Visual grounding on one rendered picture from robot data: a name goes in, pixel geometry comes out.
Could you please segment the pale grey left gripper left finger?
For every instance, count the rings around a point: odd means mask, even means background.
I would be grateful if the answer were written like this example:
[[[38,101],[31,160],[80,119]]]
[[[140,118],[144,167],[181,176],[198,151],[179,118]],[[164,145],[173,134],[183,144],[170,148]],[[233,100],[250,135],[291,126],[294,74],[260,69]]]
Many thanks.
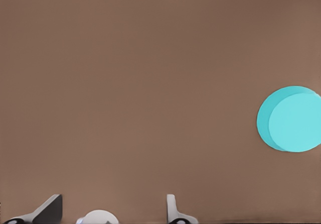
[[[13,217],[3,224],[61,224],[63,196],[54,194],[31,213]]]

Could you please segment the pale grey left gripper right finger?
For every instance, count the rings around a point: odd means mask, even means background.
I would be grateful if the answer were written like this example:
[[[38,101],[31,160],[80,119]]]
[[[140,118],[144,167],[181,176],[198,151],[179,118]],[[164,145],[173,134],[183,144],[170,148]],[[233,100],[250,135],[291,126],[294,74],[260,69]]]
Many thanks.
[[[198,224],[198,220],[187,214],[180,213],[174,194],[167,194],[167,224]]]

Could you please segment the blue plate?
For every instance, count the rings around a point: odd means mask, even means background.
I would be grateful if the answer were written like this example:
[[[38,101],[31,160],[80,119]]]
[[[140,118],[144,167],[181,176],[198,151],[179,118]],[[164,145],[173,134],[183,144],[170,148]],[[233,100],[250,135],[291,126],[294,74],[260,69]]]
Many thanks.
[[[259,108],[261,139],[283,152],[305,152],[321,145],[321,96],[303,86],[287,86],[269,95]]]

